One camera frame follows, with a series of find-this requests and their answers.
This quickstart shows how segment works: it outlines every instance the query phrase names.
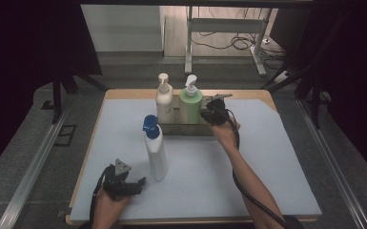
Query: blue cap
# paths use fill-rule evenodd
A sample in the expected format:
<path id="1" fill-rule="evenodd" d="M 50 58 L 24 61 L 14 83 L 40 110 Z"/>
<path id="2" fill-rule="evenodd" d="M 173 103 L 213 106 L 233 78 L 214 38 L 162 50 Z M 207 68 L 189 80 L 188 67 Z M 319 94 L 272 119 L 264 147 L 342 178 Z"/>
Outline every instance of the blue cap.
<path id="1" fill-rule="evenodd" d="M 159 128 L 157 124 L 157 117 L 153 114 L 147 115 L 144 119 L 144 126 L 142 130 L 147 133 L 147 137 L 150 139 L 155 139 L 159 137 Z"/>

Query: wooden floor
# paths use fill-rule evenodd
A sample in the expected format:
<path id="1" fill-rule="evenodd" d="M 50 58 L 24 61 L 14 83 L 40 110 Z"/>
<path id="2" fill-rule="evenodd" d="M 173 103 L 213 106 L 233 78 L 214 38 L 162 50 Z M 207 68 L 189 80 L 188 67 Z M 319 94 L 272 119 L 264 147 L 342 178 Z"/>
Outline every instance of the wooden floor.
<path id="1" fill-rule="evenodd" d="M 271 27 L 275 21 L 277 9 L 273 9 L 269 26 L 265 32 L 266 38 L 270 34 Z M 164 7 L 165 13 L 165 56 L 184 56 L 187 42 L 187 23 L 188 10 L 186 7 Z M 201 18 L 246 18 L 262 19 L 267 13 L 267 9 L 255 8 L 215 8 L 215 7 L 194 7 L 193 17 Z M 210 48 L 196 43 L 206 44 L 213 47 L 224 48 L 232 44 L 231 40 L 236 33 L 214 33 L 207 35 L 207 32 L 193 32 L 192 52 L 193 56 L 251 56 L 249 49 L 238 50 L 234 47 L 228 49 Z M 253 39 L 250 34 L 241 33 L 240 37 Z M 236 42 L 239 48 L 246 47 L 242 42 Z M 273 41 L 268 45 L 262 45 L 265 49 L 280 51 L 280 47 Z"/>

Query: white desk leg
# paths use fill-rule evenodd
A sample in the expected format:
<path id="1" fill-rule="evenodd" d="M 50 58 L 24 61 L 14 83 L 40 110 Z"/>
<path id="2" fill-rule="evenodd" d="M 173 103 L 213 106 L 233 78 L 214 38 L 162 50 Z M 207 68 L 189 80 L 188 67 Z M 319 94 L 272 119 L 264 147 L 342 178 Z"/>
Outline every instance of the white desk leg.
<path id="1" fill-rule="evenodd" d="M 261 30 L 258 33 L 256 44 L 254 47 L 251 47 L 252 57 L 254 58 L 257 70 L 259 72 L 259 75 L 263 77 L 266 76 L 266 70 L 263 67 L 263 63 L 260 61 L 259 51 L 260 51 L 261 41 L 263 40 L 263 37 L 264 37 L 264 33 L 266 32 L 267 26 L 269 25 L 270 14 L 272 14 L 272 9 L 269 9 L 267 11 L 267 14 L 263 18 L 263 24 L 261 25 Z"/>
<path id="2" fill-rule="evenodd" d="M 189 7 L 189 17 L 187 19 L 187 45 L 186 45 L 186 61 L 184 73 L 192 73 L 192 12 L 193 7 Z"/>

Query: person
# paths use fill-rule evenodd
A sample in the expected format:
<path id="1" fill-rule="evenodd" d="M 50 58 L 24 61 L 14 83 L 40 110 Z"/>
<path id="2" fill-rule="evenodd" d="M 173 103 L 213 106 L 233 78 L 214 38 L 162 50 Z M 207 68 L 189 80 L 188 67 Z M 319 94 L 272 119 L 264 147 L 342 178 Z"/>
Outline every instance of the person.
<path id="1" fill-rule="evenodd" d="M 239 149 L 236 147 L 235 135 L 231 125 L 228 122 L 225 122 L 220 126 L 210 125 L 210 128 L 231 161 L 236 178 L 245 191 L 272 210 L 280 218 L 285 220 L 270 191 L 245 161 L 239 152 Z M 96 206 L 94 208 L 92 229 L 110 229 L 112 225 L 117 222 L 124 207 L 128 204 L 131 198 L 132 197 L 125 197 L 120 201 L 112 201 L 109 195 L 100 189 L 96 199 Z M 246 197 L 242 195 L 242 198 L 254 221 L 256 229 L 283 228 L 278 222 L 251 203 Z"/>

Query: bottle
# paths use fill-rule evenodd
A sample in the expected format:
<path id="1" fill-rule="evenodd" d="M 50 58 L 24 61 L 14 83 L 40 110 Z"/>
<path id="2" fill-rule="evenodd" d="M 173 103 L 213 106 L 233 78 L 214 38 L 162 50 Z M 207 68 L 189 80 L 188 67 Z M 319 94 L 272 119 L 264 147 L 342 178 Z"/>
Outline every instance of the bottle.
<path id="1" fill-rule="evenodd" d="M 156 111 L 157 121 L 161 124 L 173 124 L 173 87 L 168 84 L 169 77 L 166 73 L 161 73 L 158 76 L 159 87 L 156 92 Z M 164 133 L 172 130 L 172 126 L 163 126 Z"/>
<path id="2" fill-rule="evenodd" d="M 196 80 L 197 76 L 189 75 L 186 88 L 180 92 L 179 121 L 181 124 L 198 124 L 200 121 L 203 93 L 195 87 Z"/>
<path id="3" fill-rule="evenodd" d="M 142 128 L 146 132 L 145 145 L 150 159 L 151 174 L 155 180 L 162 180 L 168 172 L 168 164 L 165 156 L 162 129 L 157 125 L 155 115 L 147 115 Z"/>

